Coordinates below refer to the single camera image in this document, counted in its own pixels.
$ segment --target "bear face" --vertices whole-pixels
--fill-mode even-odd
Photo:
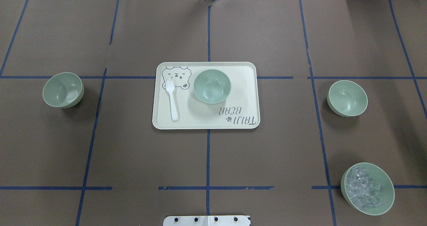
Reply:
[[[174,67],[166,67],[161,72],[161,75],[163,77],[163,89],[166,89],[165,83],[166,80],[171,79],[173,83],[175,84],[175,87],[180,87],[182,89],[189,88],[189,78],[191,76],[191,70],[188,69],[188,67],[180,67],[180,66],[174,66]]]

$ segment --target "spoon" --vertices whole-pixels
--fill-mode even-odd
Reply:
[[[166,80],[166,91],[169,93],[169,99],[170,99],[170,114],[172,116],[173,121],[178,120],[178,111],[176,109],[175,99],[173,98],[173,91],[175,90],[175,84],[172,80],[168,79]]]

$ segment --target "blue tape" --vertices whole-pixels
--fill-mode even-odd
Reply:
[[[212,6],[207,7],[207,61],[208,62],[210,62],[210,7]]]
[[[113,19],[113,27],[111,28],[111,37],[110,37],[110,44],[113,42],[113,36],[114,36],[114,27],[116,26],[116,18],[117,18],[117,11],[119,10],[119,1],[116,2],[116,11],[114,12],[114,19]]]
[[[427,185],[394,185],[395,188],[427,188]]]
[[[159,190],[206,190],[205,186],[167,186],[159,187]]]
[[[413,77],[313,77],[314,79],[413,79]]]
[[[207,134],[206,134],[206,215],[210,214],[209,187],[210,187],[210,129],[207,130]]]
[[[106,79],[156,79],[155,76],[108,76]]]
[[[39,79],[39,78],[43,78],[43,79],[49,79],[52,76],[0,76],[0,78],[4,78],[4,79]]]
[[[257,77],[257,79],[293,79],[293,77]]]
[[[49,79],[53,76],[0,76],[5,79]],[[102,76],[79,76],[81,79],[103,79]],[[156,79],[155,76],[107,76],[106,79]]]
[[[427,185],[393,185],[394,188],[427,188]],[[311,189],[341,189],[341,186],[311,186]]]
[[[301,0],[299,0],[299,8],[301,11],[302,28],[304,30],[305,48],[307,50],[308,65],[310,66],[311,87],[313,89],[314,105],[316,106],[317,124],[319,125],[320,142],[322,144],[323,163],[325,165],[326,182],[328,183],[328,187],[329,187],[328,192],[329,192],[329,203],[331,204],[332,221],[334,223],[334,226],[337,226],[337,220],[335,217],[334,200],[332,199],[331,180],[329,178],[328,160],[326,158],[325,141],[323,140],[322,123],[320,122],[319,105],[317,103],[317,95],[316,95],[316,87],[314,84],[313,68],[311,65],[310,55],[308,53],[307,30],[305,28],[304,12],[302,9],[302,1]]]
[[[81,190],[82,188],[61,186],[1,186],[0,190]]]
[[[402,39],[402,35],[400,33],[400,30],[399,30],[398,22],[397,22],[396,16],[395,16],[395,11],[393,10],[392,0],[389,0],[389,5],[390,5],[390,11],[392,12],[392,16],[393,16],[393,21],[395,22],[396,31],[398,32],[399,40],[402,44],[403,52],[405,53],[406,61],[407,61],[408,66],[409,66],[409,70],[411,71],[411,75],[412,75],[412,78],[414,80],[415,88],[417,89],[418,97],[420,98],[421,107],[423,108],[424,115],[427,119],[427,110],[426,110],[426,107],[424,105],[423,97],[421,96],[420,88],[418,87],[417,79],[415,79],[415,73],[414,73],[414,70],[412,69],[412,65],[411,65],[411,61],[409,60],[408,52],[406,51],[406,47],[405,47],[405,44],[404,44],[403,39]]]
[[[86,188],[87,175],[89,174],[89,166],[90,166],[90,159],[92,158],[93,142],[95,141],[95,131],[96,131],[96,126],[98,125],[99,106],[101,105],[102,94],[104,93],[104,84],[105,84],[106,75],[107,75],[107,69],[105,68],[104,75],[102,76],[101,90],[99,91],[98,105],[96,106],[95,121],[93,123],[92,138],[90,139],[89,153],[87,155],[86,170],[84,171],[83,188],[81,190],[81,195],[80,195],[79,210],[77,211],[76,226],[78,226],[80,223],[81,209],[83,208],[84,191]]]
[[[113,187],[86,187],[85,190],[113,190]]]
[[[311,189],[341,189],[341,186],[311,186]]]
[[[64,186],[0,186],[0,190],[82,190],[83,187]],[[86,187],[86,190],[113,190],[113,187]]]
[[[242,189],[270,190],[272,188],[274,188],[274,186],[209,186],[209,191],[210,190],[242,190]],[[207,187],[205,186],[166,186],[166,187],[158,187],[158,189],[159,190],[207,190]]]
[[[27,4],[28,4],[28,0],[25,0],[25,4],[24,4],[24,7],[22,8],[21,16],[19,17],[18,23],[15,28],[15,32],[13,33],[12,39],[10,40],[9,48],[7,48],[6,56],[4,57],[4,60],[3,60],[3,65],[1,66],[1,69],[0,69],[0,76],[3,74],[4,67],[6,66],[7,58],[9,57],[10,50],[12,49],[13,42],[15,41],[15,36],[16,36],[16,33],[18,32],[18,28],[19,28],[19,25],[21,24]]]
[[[270,190],[274,186],[211,186],[211,190],[243,190],[243,189],[254,189],[254,190]]]

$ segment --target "green bowl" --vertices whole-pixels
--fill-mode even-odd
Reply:
[[[351,168],[356,167],[356,166],[363,166],[364,168],[366,168],[369,171],[370,177],[373,180],[375,180],[375,182],[381,184],[381,196],[382,196],[381,198],[385,202],[384,205],[377,207],[377,208],[367,208],[367,209],[362,210],[362,209],[357,208],[351,202],[351,200],[348,198],[348,194],[347,194],[346,186],[345,186],[345,180],[346,180],[346,177],[348,176],[348,172],[351,170]],[[373,165],[370,163],[358,163],[358,164],[351,166],[344,173],[343,177],[341,178],[341,192],[343,193],[343,196],[346,199],[346,201],[353,208],[355,208],[355,209],[357,209],[357,210],[359,210],[365,214],[373,215],[373,216],[385,214],[387,211],[389,211],[389,209],[391,209],[391,207],[393,206],[393,203],[395,201],[395,188],[393,186],[391,179],[389,178],[389,176],[387,175],[387,173],[384,170],[382,170],[377,165]]]
[[[368,107],[366,92],[350,80],[339,80],[332,84],[327,100],[332,111],[344,117],[361,115]]]
[[[201,72],[194,80],[194,93],[205,103],[220,103],[230,95],[231,90],[229,77],[215,69]]]
[[[43,88],[43,100],[52,107],[68,108],[76,105],[83,97],[81,79],[71,72],[56,74]]]

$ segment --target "tray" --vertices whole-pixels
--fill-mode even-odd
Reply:
[[[228,98],[217,104],[200,101],[193,83],[200,72],[217,69],[230,78]],[[178,120],[172,121],[165,80],[173,77]],[[260,123],[257,73],[250,62],[165,62],[157,67],[153,118],[158,129],[253,129]]]

